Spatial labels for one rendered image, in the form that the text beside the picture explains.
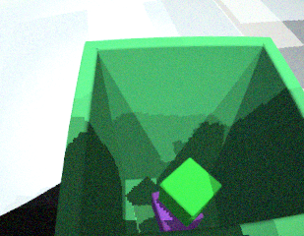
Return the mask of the green block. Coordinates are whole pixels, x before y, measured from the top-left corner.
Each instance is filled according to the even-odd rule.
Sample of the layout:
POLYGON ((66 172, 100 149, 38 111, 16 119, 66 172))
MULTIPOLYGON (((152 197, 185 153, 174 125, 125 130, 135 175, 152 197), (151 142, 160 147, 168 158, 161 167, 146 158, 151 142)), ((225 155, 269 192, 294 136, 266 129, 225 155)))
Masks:
POLYGON ((188 157, 160 184, 159 200, 188 227, 214 201, 221 186, 188 157))

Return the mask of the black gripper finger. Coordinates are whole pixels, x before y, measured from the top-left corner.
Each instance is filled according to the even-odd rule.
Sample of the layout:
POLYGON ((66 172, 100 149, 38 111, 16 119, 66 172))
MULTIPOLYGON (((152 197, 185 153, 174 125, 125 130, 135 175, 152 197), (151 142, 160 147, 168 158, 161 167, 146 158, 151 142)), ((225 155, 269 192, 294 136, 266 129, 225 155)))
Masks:
POLYGON ((54 236, 60 184, 0 216, 0 236, 54 236))

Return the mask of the green open-top cup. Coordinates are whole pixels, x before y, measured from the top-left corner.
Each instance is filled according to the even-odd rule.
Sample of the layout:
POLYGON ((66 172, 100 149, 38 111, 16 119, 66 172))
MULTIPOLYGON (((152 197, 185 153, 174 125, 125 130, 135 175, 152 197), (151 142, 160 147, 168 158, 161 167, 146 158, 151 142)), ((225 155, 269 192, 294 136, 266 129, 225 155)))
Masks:
POLYGON ((86 42, 54 236, 304 236, 304 91, 270 38, 86 42), (191 231, 152 193, 191 157, 221 189, 191 231))

